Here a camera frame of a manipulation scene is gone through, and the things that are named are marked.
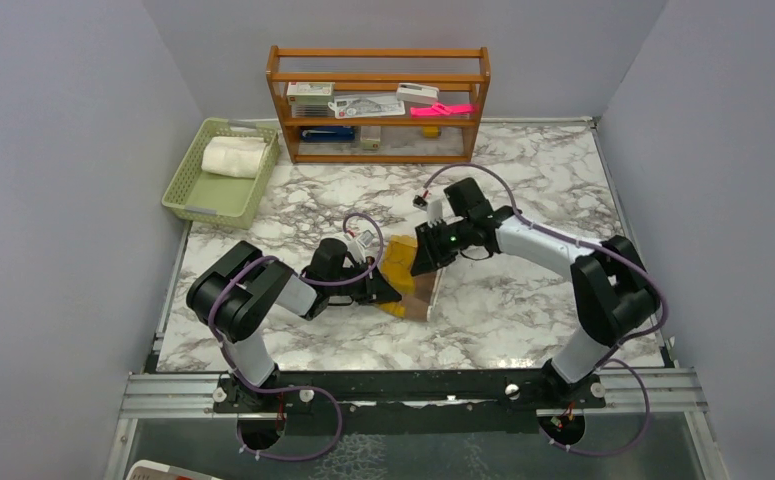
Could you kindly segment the white towel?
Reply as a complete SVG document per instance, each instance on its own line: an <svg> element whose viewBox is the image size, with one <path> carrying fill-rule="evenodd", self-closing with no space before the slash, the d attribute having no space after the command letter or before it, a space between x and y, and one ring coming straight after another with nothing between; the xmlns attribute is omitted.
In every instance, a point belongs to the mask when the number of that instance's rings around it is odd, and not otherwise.
<svg viewBox="0 0 775 480"><path fill-rule="evenodd" d="M213 137L204 148L201 169L232 178L256 178L267 144L256 137Z"/></svg>

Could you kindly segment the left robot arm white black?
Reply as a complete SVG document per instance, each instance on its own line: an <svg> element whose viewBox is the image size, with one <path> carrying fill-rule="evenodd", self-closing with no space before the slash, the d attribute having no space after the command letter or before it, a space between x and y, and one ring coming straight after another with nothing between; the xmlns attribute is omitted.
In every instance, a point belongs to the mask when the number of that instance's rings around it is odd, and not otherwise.
<svg viewBox="0 0 775 480"><path fill-rule="evenodd" d="M240 241L193 282L186 305L220 343L242 401L261 411L276 401L278 387L278 367L260 333L264 319L279 306L312 320L335 307L335 298L382 305L400 301L402 294L348 236L321 240L300 272Z"/></svg>

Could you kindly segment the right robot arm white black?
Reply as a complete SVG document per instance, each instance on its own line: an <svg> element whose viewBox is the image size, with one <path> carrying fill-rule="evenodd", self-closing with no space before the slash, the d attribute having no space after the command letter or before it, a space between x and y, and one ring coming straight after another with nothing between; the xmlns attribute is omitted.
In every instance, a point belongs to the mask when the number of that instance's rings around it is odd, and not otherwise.
<svg viewBox="0 0 775 480"><path fill-rule="evenodd" d="M553 273L572 288L578 325L542 367L542 398L563 407L625 337L657 313L660 298L646 277L633 243L616 235L604 241L569 236L531 223L512 205L495 208L472 178L445 188L455 218L447 221L439 201L413 199L427 218L414 233L418 244L410 273L420 276L452 264L470 247Z"/></svg>

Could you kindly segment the brown yellow cloth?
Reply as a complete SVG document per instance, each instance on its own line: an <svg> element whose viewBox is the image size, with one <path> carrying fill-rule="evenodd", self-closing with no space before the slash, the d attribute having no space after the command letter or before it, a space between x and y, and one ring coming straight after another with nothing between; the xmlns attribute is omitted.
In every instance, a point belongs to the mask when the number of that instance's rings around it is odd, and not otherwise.
<svg viewBox="0 0 775 480"><path fill-rule="evenodd" d="M412 276L410 270L416 253L417 241L413 236L392 235L387 241L379 270L401 294L401 299L376 307L400 319L427 322L438 298L441 272Z"/></svg>

